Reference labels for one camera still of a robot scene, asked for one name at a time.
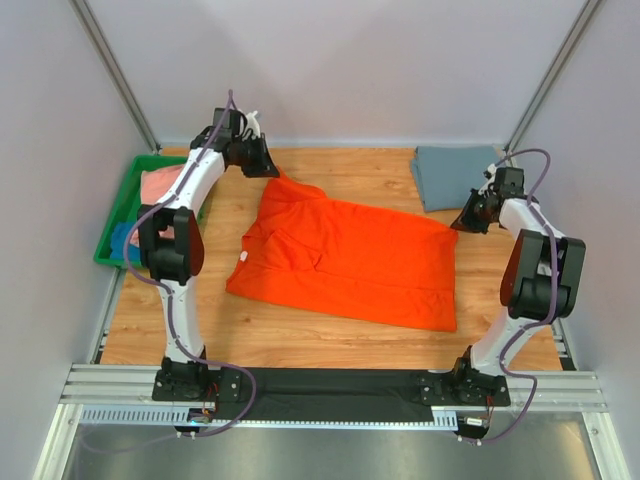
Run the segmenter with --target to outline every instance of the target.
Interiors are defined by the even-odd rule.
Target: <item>blue cloth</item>
[[[131,227],[133,227],[133,222],[120,222],[114,227],[110,243],[111,255],[109,255],[109,258],[112,260],[124,260],[124,255],[122,255],[124,241]],[[132,262],[140,262],[140,249],[135,245],[129,245],[129,260]]]
[[[469,191],[484,185],[484,171],[498,160],[491,146],[416,148],[411,173],[425,212],[464,207]]]

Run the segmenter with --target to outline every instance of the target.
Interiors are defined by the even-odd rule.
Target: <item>folded garment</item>
[[[151,172],[142,172],[140,175],[140,203],[143,205],[155,205],[180,176],[184,165],[173,165],[171,167],[159,168]],[[160,232],[161,237],[173,238],[173,227]],[[131,237],[131,244],[140,245],[138,231]]]
[[[281,173],[267,183],[227,291],[452,332],[457,238],[456,231],[433,220],[332,200]]]
[[[124,241],[127,238],[127,234],[134,222],[120,222],[117,223],[111,234],[111,254],[109,258],[113,260],[124,260]],[[134,245],[129,244],[129,260],[132,262],[140,261],[140,249]]]
[[[480,188],[483,172],[499,160],[494,147],[418,147],[411,173],[425,212],[462,208],[471,188]]]

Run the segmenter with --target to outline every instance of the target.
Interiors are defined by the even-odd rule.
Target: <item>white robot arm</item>
[[[204,262],[196,215],[230,165],[239,166],[249,178],[279,176],[256,116],[257,112],[245,116],[235,109],[216,109],[216,128],[205,128],[191,142],[187,162],[171,189],[156,205],[142,205],[138,212],[140,258],[151,278],[160,282],[156,284],[167,331],[155,400],[200,399],[210,387],[206,365],[194,361],[206,359],[196,313],[196,277]],[[173,227],[174,238],[160,235],[168,227]]]
[[[538,210],[539,216],[546,222],[546,218],[540,212],[539,205],[532,204],[531,208]],[[505,200],[500,210],[499,221],[500,225],[511,233],[514,240],[518,239],[521,230],[537,232],[540,235],[547,236],[547,232],[540,224],[538,218],[533,216],[524,199]],[[562,232],[556,230],[556,228],[548,222],[546,223],[553,230],[556,242],[564,237]],[[543,262],[538,265],[538,268],[540,275],[545,277],[551,276],[551,268],[549,265]],[[512,318],[509,316],[509,308],[503,306],[500,309],[498,317],[491,324],[489,331],[471,348],[471,366],[482,373],[502,375],[502,370],[498,362],[502,348],[507,344],[509,339],[513,337],[516,331],[532,323],[540,323],[540,321],[527,317]],[[527,329],[525,333],[515,341],[505,354],[504,365],[506,367],[509,366],[511,360],[513,360],[527,341],[543,328],[543,326]]]

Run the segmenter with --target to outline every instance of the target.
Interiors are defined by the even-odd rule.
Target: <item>gray wall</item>
[[[640,4],[605,2],[523,144],[552,153],[540,200],[560,230],[587,243],[578,304],[565,324],[580,366],[598,372],[633,478],[640,478],[638,45]]]
[[[274,144],[501,143],[583,0],[90,0],[154,132],[224,105]]]
[[[30,478],[112,272],[93,251],[144,144],[65,0],[0,5],[0,477]]]

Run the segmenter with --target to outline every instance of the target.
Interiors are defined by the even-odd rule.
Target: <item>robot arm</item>
[[[210,138],[213,126],[206,127],[191,142],[187,162],[169,191],[156,205],[142,205],[138,212],[138,218],[148,217],[139,227],[142,265],[149,269],[153,280],[171,291],[169,294],[166,288],[158,287],[167,346],[162,369],[156,377],[155,400],[200,399],[210,386],[206,366],[186,356],[169,332],[173,327],[184,349],[206,358],[196,314],[196,277],[204,263],[204,244],[196,215],[230,165],[239,166],[249,178],[279,176],[256,114],[245,116],[238,110],[230,110],[225,116],[224,109],[216,109],[213,125],[220,128],[215,139]],[[160,236],[168,227],[173,227],[174,238]]]
[[[573,311],[586,250],[582,240],[569,238],[553,227],[540,206],[525,196],[522,169],[492,165],[485,175],[488,182],[480,190],[471,190],[452,228],[487,233],[489,224],[498,222],[516,243],[500,286],[502,309],[487,334],[467,349],[454,368],[458,379],[471,384],[478,376],[484,380],[501,376],[500,355],[505,348],[502,366],[506,368],[537,331]],[[551,242],[558,259],[556,278],[551,268]],[[557,296],[555,313],[549,318],[552,282],[556,282]],[[522,333],[514,341],[519,331]]]

